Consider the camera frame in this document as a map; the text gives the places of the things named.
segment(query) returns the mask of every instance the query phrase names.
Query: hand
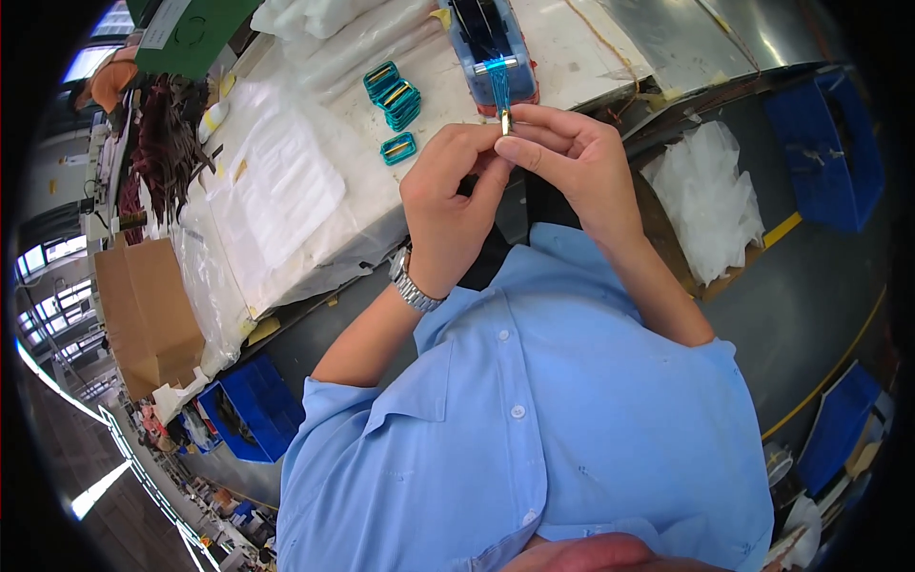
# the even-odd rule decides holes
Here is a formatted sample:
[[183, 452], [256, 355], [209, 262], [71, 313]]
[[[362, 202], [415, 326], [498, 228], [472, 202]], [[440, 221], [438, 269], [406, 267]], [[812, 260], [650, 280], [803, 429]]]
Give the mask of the hand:
[[[408, 274], [426, 296], [446, 297], [477, 259], [496, 219], [512, 164], [492, 151], [496, 124], [442, 127], [401, 182], [413, 240]], [[466, 175], [479, 175], [470, 197], [457, 194]]]
[[582, 230], [610, 251], [644, 240], [629, 162], [619, 133], [581, 113], [541, 105], [511, 107], [517, 136], [496, 153], [562, 191]]

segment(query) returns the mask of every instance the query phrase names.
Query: blue crate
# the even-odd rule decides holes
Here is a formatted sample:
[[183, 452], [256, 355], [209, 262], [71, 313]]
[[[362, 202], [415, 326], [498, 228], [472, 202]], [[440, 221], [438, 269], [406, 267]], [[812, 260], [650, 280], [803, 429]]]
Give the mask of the blue crate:
[[[257, 446], [241, 435], [231, 435], [216, 415], [216, 388], [221, 387], [242, 420], [251, 429]], [[270, 359], [262, 355], [237, 372], [213, 382], [198, 396], [226, 446], [239, 460], [276, 463], [305, 421], [305, 409], [285, 386]]]
[[[842, 148], [824, 92], [842, 109], [850, 149]], [[884, 173], [867, 109], [851, 79], [840, 70], [817, 76], [772, 96], [765, 108], [785, 150], [801, 217], [860, 232], [883, 192]], [[851, 171], [835, 152], [851, 156]]]
[[855, 362], [823, 396], [801, 458], [798, 476], [811, 495], [819, 493], [855, 450], [880, 386]]

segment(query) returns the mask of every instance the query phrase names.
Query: stainless steel surface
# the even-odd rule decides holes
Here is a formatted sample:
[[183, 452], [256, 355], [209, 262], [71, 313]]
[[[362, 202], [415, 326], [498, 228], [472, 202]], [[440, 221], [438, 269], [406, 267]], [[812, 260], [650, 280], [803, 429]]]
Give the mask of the stainless steel surface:
[[707, 0], [747, 44], [765, 70], [823, 61], [797, 0]]
[[[689, 94], [755, 73], [742, 50], [695, 0], [598, 1], [649, 61], [664, 90]], [[763, 71], [825, 59], [797, 0], [708, 4], [739, 34]], [[831, 39], [834, 28], [824, 21], [825, 12], [812, 4], [814, 21]]]
[[[518, 67], [517, 58], [505, 58], [504, 61], [505, 61], [506, 68], [517, 68]], [[476, 73], [477, 75], [483, 75], [484, 73], [487, 73], [486, 64], [485, 63], [473, 64], [473, 72]]]

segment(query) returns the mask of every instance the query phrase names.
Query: gray floor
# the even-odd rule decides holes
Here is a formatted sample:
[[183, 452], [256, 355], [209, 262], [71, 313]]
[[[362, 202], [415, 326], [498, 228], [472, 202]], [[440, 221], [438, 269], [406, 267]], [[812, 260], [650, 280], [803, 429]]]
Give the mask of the gray floor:
[[[737, 138], [768, 230], [795, 212], [784, 158], [758, 97], [705, 116], [725, 122]], [[524, 239], [522, 186], [506, 190], [497, 223], [507, 238]], [[701, 308], [716, 334], [737, 346], [737, 363], [757, 407], [760, 433], [790, 412], [834, 367], [865, 322], [887, 275], [888, 221], [882, 199], [860, 234], [802, 222], [764, 253], [718, 297]], [[340, 332], [388, 284], [386, 266], [350, 286], [334, 307], [323, 306], [264, 346], [296, 398], [302, 380]], [[416, 352], [404, 344], [385, 377], [390, 382]], [[800, 451], [816, 400], [774, 438]], [[188, 467], [223, 485], [276, 506], [279, 466], [240, 462], [222, 447]]]

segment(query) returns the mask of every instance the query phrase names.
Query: yellow tape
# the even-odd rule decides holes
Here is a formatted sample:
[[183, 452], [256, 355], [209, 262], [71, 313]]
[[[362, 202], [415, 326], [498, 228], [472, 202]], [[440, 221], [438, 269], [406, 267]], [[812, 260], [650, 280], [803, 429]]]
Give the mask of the yellow tape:
[[777, 243], [785, 234], [791, 231], [795, 226], [801, 222], [801, 214], [795, 212], [792, 216], [785, 219], [779, 226], [775, 227], [771, 231], [767, 232], [765, 236], [762, 237], [762, 243], [766, 248], [770, 248], [774, 243]]
[[438, 21], [442, 23], [442, 27], [446, 32], [451, 27], [451, 10], [449, 8], [433, 10], [432, 12], [429, 12], [429, 15], [438, 18]]
[[219, 127], [216, 125], [216, 122], [213, 121], [212, 113], [210, 113], [209, 110], [203, 114], [203, 124], [207, 126], [207, 129], [210, 129], [211, 133], [216, 131], [216, 128]]

